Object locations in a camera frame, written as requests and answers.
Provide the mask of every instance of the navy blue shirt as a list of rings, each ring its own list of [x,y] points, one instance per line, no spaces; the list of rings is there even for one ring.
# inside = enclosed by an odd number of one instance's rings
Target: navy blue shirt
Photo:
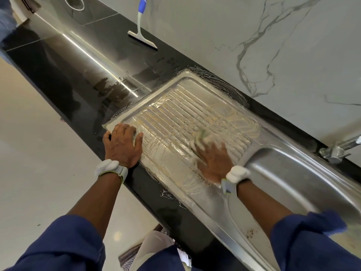
[[[293,214],[274,226],[270,240],[282,271],[360,271],[361,259],[328,237],[344,230],[346,224],[334,211]],[[175,251],[171,246],[156,253],[139,271],[182,270]],[[98,271],[104,261],[104,244],[94,226],[85,218],[65,215],[56,219],[8,270]]]

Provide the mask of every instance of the blue handle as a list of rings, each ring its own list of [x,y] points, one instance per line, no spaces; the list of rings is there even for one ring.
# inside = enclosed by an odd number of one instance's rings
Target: blue handle
[[[140,0],[138,11],[143,14],[144,11],[146,10],[146,5],[147,5],[147,0]]]

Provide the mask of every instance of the sink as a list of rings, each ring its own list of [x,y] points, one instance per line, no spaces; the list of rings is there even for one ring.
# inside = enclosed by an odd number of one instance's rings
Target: sink
[[[189,70],[104,125],[144,133],[141,163],[250,270],[279,270],[271,244],[235,195],[207,183],[189,141],[224,139],[234,164],[294,213],[337,211],[349,230],[332,237],[361,257],[361,187]]]

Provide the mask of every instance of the forearm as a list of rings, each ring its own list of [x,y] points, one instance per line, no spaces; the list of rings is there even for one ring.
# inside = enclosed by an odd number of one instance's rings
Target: forearm
[[[270,237],[272,228],[278,221],[293,214],[251,181],[243,182],[237,186],[237,197],[268,237]]]
[[[117,174],[100,176],[68,214],[86,218],[104,238],[120,186],[121,180]]]

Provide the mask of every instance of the glossy black granite countertop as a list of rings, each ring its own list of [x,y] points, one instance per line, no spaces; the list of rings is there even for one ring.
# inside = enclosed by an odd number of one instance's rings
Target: glossy black granite countertop
[[[102,125],[185,68],[308,150],[317,152],[324,146],[148,32],[142,31],[158,50],[129,37],[127,32],[136,32],[136,24],[98,0],[84,0],[84,11],[73,11],[63,0],[50,1],[56,15],[40,8],[2,42],[2,49],[100,159],[104,159]],[[337,168],[361,183],[358,166],[344,160]],[[124,185],[191,255],[195,267],[246,270],[141,165],[129,171]]]

